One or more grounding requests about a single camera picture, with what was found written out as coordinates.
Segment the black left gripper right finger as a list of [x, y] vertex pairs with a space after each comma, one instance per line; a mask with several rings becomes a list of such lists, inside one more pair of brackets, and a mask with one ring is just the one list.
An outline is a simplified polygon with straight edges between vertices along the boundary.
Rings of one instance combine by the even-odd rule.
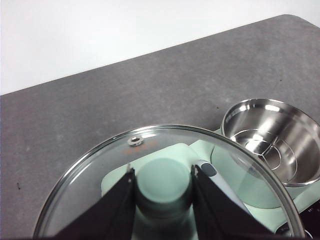
[[200, 240], [274, 240], [215, 170], [191, 167], [192, 208]]

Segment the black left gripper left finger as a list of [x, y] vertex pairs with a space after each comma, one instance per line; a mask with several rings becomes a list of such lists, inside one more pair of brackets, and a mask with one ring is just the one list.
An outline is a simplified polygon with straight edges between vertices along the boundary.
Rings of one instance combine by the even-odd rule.
[[64, 227], [55, 240], [130, 240], [135, 202], [135, 170], [128, 169], [92, 207]]

